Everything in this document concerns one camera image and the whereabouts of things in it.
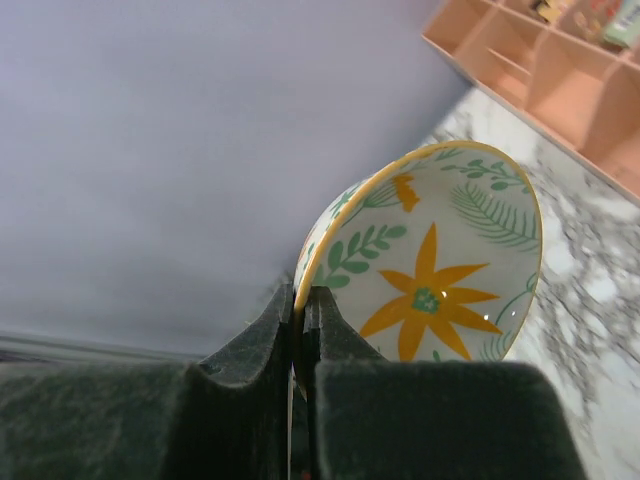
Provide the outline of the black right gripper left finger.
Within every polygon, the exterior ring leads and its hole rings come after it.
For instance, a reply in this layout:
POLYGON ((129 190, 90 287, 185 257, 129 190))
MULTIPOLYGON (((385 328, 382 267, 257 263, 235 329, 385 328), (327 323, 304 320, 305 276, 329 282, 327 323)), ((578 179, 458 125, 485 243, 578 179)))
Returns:
POLYGON ((1 368, 5 479, 285 479, 293 290, 195 363, 1 368))

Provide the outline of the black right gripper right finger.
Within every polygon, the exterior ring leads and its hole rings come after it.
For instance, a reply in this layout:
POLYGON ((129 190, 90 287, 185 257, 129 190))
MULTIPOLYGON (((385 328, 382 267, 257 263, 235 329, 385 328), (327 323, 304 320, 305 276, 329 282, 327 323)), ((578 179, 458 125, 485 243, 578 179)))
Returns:
POLYGON ((559 398, 515 362, 384 359, 331 291, 304 308, 316 479, 582 479, 559 398))

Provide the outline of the orange flower bowl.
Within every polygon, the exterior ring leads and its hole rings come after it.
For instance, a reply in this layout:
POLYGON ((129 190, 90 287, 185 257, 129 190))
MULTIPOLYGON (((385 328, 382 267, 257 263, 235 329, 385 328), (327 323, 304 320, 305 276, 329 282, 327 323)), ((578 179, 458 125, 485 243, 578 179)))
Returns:
POLYGON ((501 150, 420 147, 322 212, 296 262, 294 327, 325 287, 359 340, 391 361, 500 361, 530 311, 543 222, 526 172, 501 150))

